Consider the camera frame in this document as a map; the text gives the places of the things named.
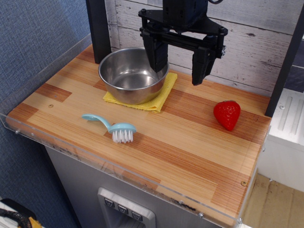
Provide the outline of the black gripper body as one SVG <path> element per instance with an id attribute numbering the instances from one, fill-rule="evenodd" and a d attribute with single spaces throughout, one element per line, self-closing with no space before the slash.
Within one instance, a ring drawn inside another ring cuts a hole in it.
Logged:
<path id="1" fill-rule="evenodd" d="M 221 1 L 164 0 L 162 10 L 139 11 L 138 16 L 142 19 L 140 31 L 147 29 L 160 34 L 165 44 L 183 49 L 210 48 L 216 52 L 216 58 L 222 58 L 228 30 L 208 18 L 209 3 L 220 4 Z"/>

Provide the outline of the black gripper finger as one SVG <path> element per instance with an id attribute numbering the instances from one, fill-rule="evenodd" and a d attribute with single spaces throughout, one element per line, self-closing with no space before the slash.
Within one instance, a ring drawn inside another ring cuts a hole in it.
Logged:
<path id="1" fill-rule="evenodd" d="M 160 34 L 151 33 L 147 29 L 142 31 L 142 38 L 151 68 L 159 72 L 168 62 L 168 44 L 162 41 Z"/>
<path id="2" fill-rule="evenodd" d="M 192 84 L 200 85 L 211 73 L 216 59 L 216 52 L 210 48 L 199 47 L 192 56 Z"/>

